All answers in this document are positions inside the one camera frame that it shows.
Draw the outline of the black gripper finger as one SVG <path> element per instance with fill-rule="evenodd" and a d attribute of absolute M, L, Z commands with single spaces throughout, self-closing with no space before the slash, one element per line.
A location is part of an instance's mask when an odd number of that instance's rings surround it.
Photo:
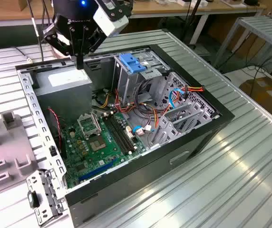
<path fill-rule="evenodd" d="M 72 42 L 66 39 L 53 23 L 43 30 L 43 38 L 59 53 L 70 56 L 76 69 L 80 69 L 80 54 L 74 50 Z"/>
<path fill-rule="evenodd" d="M 84 56 L 95 52 L 105 39 L 106 35 L 97 23 L 81 25 L 79 69 L 84 68 Z"/>

